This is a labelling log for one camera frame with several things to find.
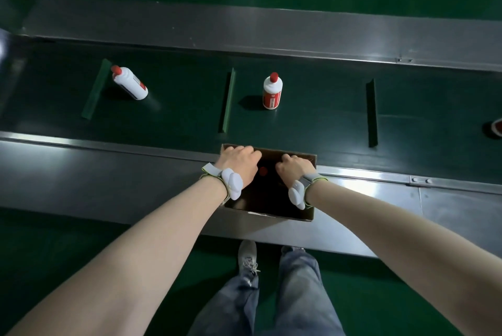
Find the brown cardboard box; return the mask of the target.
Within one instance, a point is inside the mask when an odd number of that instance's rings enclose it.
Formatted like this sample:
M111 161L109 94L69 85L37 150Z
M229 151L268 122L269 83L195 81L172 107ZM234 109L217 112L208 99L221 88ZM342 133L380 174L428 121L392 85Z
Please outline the brown cardboard box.
M289 154L309 160L316 167L317 155L257 147L254 149L262 153L258 169L265 166L269 173L267 176L261 177L257 172L253 181L242 190L240 198L235 201L227 201L224 207L280 219L313 221L315 210L313 208L299 210L291 203L288 197L288 188L279 177L275 166L281 161L282 155Z

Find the dark green conveyor belt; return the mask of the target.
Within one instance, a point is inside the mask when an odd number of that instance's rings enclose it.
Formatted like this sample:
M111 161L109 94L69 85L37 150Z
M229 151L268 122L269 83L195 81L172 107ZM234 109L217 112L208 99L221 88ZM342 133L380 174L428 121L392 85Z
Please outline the dark green conveyor belt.
M363 61L174 51L78 42L19 42L24 59L0 109L0 130L218 153L222 143L314 154L326 166L502 184L502 73ZM147 87L133 99L107 81L81 117L101 61ZM235 68L229 130L218 134L227 73ZM272 72L278 108L262 104ZM366 84L376 86L379 144L368 146Z

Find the narrow metal conveyor side rail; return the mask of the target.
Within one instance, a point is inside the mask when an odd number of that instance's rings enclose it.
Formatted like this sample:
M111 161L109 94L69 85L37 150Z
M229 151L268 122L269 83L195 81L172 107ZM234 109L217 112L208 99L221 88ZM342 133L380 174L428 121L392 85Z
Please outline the narrow metal conveyor side rail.
M502 21L125 0L37 0L28 37L502 72Z

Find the person's right hand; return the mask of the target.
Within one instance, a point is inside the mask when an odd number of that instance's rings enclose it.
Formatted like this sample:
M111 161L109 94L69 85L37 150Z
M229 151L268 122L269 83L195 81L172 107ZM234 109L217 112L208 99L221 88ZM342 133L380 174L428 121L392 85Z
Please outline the person's right hand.
M287 177L281 179L288 189L292 187L295 180L299 180L304 174L317 173L316 168L309 160L299 158L297 155L284 154L278 163L287 163Z

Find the white wrist tracker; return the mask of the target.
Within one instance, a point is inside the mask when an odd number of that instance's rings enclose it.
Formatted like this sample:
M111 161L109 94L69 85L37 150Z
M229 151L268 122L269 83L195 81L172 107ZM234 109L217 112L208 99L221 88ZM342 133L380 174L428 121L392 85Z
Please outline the white wrist tracker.
M219 169L211 163L207 163L202 167L203 174L200 178L212 176L221 180L227 190L227 196L222 201L224 205L229 200L237 200L240 198L243 189L243 180L240 174L236 173L231 168Z
M296 206L299 210L305 210L313 208L313 206L306 200L306 192L308 188L313 185L316 181L321 181L328 179L318 173L304 174L295 180L293 185L288 190L288 197L291 203Z

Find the person's left hand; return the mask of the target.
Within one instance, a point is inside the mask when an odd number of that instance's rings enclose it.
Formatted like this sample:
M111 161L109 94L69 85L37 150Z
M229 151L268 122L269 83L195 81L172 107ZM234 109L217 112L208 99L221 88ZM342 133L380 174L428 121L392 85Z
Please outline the person's left hand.
M231 168L240 174L243 180L243 188L247 187L258 172L258 164L252 165L249 154L255 149L252 146L228 147L222 151L215 166L219 169Z

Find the white right wrist tracker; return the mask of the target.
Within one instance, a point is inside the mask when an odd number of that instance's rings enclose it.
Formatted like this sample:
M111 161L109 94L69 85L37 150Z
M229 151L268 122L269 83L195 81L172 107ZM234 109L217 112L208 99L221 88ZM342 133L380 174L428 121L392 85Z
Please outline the white right wrist tracker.
M291 203L296 206L299 210L305 210L313 208L313 206L306 200L306 192L308 188L313 185L316 181L321 181L328 179L318 173L304 174L295 180L293 185L288 190L288 197Z

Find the blue jeans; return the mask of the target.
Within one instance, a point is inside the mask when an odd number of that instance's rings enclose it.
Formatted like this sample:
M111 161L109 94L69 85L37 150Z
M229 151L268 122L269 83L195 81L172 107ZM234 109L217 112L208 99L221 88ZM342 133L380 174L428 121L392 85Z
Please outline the blue jeans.
M278 294L269 336L345 336L324 288L317 260L303 248L283 246ZM239 273L208 301L187 336L254 336L259 276Z

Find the green belt cleat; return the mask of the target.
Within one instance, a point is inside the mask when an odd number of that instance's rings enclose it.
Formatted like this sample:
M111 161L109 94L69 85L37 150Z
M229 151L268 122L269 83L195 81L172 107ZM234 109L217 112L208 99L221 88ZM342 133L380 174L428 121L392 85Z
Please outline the green belt cleat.
M91 120L97 108L97 104L101 97L101 93L110 78L112 62L108 59L103 59L97 76L92 84L91 91L86 99L81 117L86 120Z
M367 133L368 146L375 148L379 144L378 138L378 113L376 101L375 80L372 79L366 84L366 102L367 102Z
M236 82L236 71L235 68L231 68L231 70L227 73L227 77L225 80L222 108L218 124L218 134L226 134L228 133L229 130L235 82Z

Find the person's right forearm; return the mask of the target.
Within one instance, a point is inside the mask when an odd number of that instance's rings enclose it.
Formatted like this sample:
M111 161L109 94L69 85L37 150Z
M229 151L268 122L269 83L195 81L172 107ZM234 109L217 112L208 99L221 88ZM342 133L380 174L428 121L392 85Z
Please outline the person's right forearm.
M326 180L306 201L345 226L464 336L502 336L502 259L405 209Z

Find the grey sneaker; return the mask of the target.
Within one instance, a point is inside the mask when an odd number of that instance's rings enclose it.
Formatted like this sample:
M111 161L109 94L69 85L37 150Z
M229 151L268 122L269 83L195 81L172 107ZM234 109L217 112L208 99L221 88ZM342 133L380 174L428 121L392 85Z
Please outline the grey sneaker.
M243 240L237 253L237 264L239 274L246 277L258 275L257 247L252 240Z

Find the person's left forearm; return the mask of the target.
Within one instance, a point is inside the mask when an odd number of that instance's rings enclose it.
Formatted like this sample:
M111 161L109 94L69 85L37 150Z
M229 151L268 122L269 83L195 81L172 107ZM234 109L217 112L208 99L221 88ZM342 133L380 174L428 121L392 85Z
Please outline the person's left forearm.
M119 236L6 336L142 336L207 220L227 197L206 176Z

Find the wide metal conveyor side rail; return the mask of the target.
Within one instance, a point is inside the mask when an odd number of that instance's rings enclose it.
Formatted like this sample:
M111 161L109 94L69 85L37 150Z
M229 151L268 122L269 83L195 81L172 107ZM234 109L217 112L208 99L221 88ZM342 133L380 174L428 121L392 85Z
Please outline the wide metal conveyor side rail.
M0 206L132 225L216 154L0 131ZM502 185L319 165L330 181L400 206L502 257ZM203 235L374 257L346 227L218 209Z

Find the white left wrist tracker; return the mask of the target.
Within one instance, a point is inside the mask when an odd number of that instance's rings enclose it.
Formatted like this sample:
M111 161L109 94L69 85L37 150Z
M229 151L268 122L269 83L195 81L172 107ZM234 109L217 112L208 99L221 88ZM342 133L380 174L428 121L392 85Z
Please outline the white left wrist tracker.
M243 189L243 180L240 174L236 173L231 168L219 169L211 163L207 163L202 167L203 174L200 178L212 176L221 180L227 190L227 196L222 201L224 205L229 200L237 200L240 198Z

